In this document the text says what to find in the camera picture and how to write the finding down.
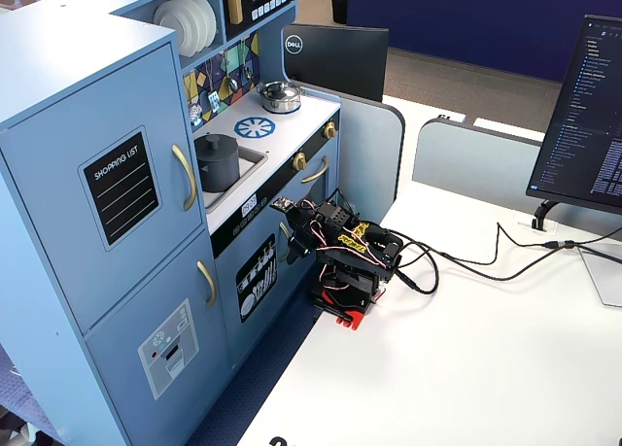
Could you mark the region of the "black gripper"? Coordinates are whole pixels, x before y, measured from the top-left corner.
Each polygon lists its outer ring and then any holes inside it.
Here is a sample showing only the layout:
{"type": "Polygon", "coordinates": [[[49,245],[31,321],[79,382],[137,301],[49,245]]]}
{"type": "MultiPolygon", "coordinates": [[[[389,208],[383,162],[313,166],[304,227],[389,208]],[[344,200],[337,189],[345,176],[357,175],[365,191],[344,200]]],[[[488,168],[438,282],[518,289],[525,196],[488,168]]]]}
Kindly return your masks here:
{"type": "Polygon", "coordinates": [[[315,216],[315,207],[309,201],[299,201],[290,212],[290,226],[294,231],[294,236],[288,240],[287,264],[293,264],[299,258],[298,242],[300,243],[302,257],[307,257],[314,250],[314,247],[325,244],[316,225],[312,224],[315,216]]]}

